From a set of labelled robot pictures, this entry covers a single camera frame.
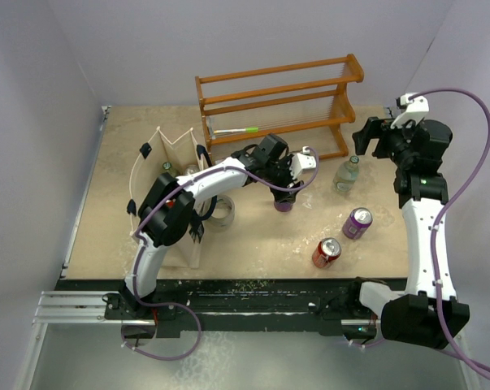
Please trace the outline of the purple Fanta can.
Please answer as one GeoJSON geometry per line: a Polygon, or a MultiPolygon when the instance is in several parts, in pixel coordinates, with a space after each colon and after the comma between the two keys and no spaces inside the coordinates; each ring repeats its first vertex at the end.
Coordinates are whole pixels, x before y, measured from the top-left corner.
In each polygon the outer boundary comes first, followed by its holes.
{"type": "Polygon", "coordinates": [[[274,201],[274,207],[279,212],[289,212],[293,209],[295,201],[293,200],[282,200],[282,201],[274,201]]]}

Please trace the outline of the clear glass bottle green cap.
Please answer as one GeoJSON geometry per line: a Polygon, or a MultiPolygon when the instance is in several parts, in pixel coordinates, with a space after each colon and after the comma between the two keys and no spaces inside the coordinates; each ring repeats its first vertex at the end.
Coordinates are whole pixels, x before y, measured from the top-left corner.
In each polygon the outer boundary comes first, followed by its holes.
{"type": "Polygon", "coordinates": [[[168,161],[162,164],[162,169],[164,173],[168,173],[173,178],[180,175],[180,172],[168,161]]]}

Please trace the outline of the beige canvas tote bag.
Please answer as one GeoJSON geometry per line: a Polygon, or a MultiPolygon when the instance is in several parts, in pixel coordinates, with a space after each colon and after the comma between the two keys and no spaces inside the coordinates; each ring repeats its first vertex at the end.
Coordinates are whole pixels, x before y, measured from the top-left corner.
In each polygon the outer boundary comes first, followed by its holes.
{"type": "MultiPolygon", "coordinates": [[[[170,141],[164,133],[157,129],[153,136],[145,142],[138,152],[133,164],[128,188],[131,230],[134,232],[140,223],[137,211],[143,205],[147,193],[152,184],[163,173],[162,164],[170,162],[180,174],[188,165],[198,165],[200,171],[208,168],[204,158],[197,156],[198,142],[189,129],[175,141],[170,141]]],[[[166,267],[199,268],[201,260],[202,244],[199,239],[193,239],[188,233],[167,252],[163,265],[166,267]]]]}

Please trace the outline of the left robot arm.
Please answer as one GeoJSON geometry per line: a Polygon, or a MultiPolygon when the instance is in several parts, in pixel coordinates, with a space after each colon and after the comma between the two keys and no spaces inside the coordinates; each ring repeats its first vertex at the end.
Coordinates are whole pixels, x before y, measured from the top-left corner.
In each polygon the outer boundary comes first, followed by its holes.
{"type": "Polygon", "coordinates": [[[195,174],[174,177],[162,173],[137,211],[140,223],[133,236],[138,249],[119,290],[124,310],[135,319],[149,314],[168,250],[186,234],[202,238],[203,217],[196,210],[199,205],[227,191],[262,183],[269,187],[276,204],[291,206],[297,193],[308,185],[301,175],[317,169],[313,149],[305,146],[292,152],[282,138],[271,133],[195,174]]]}

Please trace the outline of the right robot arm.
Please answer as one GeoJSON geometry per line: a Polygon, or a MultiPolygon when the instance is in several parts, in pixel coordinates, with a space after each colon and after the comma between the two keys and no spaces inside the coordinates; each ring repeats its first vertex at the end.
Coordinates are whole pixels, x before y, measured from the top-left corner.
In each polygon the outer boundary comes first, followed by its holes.
{"type": "Polygon", "coordinates": [[[373,139],[378,141],[373,157],[388,158],[397,167],[393,187],[405,221],[409,272],[403,293],[382,280],[356,278],[346,309],[355,318],[374,313],[387,340],[441,350],[470,318],[450,279],[442,211],[449,194],[439,168],[453,134],[435,120],[398,128],[390,119],[370,117],[353,134],[356,153],[365,154],[373,139]]]}

